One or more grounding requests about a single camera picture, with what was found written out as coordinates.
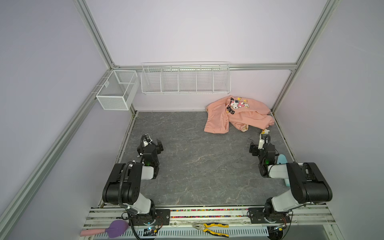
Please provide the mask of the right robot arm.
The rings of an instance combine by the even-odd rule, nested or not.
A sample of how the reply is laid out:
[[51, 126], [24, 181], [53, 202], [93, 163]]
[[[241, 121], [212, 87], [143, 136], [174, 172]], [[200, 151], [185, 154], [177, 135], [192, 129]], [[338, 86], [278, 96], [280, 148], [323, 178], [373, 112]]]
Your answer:
[[262, 210], [264, 219], [273, 223], [277, 217], [306, 205], [329, 202], [333, 192], [315, 163], [296, 162], [279, 164], [279, 154], [271, 143], [269, 134], [261, 134], [258, 144], [250, 143], [249, 152], [259, 159], [262, 177], [289, 181], [290, 189], [278, 196], [268, 198]]

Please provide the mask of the pink Snoopy zip jacket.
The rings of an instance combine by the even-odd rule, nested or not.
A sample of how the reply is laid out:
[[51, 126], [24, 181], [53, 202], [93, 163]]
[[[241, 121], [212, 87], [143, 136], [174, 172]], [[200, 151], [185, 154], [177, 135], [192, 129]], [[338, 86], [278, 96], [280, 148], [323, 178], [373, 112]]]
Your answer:
[[206, 112], [204, 131], [211, 134], [226, 134], [230, 125], [246, 132], [250, 126], [264, 130], [275, 124], [269, 107], [249, 98], [228, 96], [209, 104]]

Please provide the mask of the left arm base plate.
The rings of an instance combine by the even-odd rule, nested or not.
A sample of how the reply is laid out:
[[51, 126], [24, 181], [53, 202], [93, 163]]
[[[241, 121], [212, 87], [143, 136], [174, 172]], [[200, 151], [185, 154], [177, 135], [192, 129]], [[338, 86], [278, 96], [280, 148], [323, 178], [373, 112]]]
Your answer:
[[168, 226], [171, 220], [170, 209], [156, 209], [155, 214], [133, 215], [130, 220], [134, 226]]

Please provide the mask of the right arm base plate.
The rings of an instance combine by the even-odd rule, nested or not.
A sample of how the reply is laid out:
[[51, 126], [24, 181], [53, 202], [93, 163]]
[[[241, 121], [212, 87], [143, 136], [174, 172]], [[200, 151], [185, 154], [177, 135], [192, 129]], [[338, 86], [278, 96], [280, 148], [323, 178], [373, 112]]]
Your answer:
[[247, 217], [252, 224], [290, 224], [291, 217], [288, 212], [267, 212], [264, 207], [249, 208]]

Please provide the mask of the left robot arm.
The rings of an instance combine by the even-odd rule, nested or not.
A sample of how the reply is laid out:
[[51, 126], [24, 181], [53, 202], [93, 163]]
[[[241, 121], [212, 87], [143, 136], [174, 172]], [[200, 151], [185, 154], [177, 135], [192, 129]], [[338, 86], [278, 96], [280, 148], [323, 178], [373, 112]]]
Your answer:
[[129, 215], [154, 219], [155, 203], [141, 194], [141, 182], [157, 178], [160, 170], [159, 154], [163, 150], [160, 140], [153, 141], [150, 135], [142, 135], [137, 148], [139, 160], [114, 165], [103, 189], [103, 202], [117, 205]]

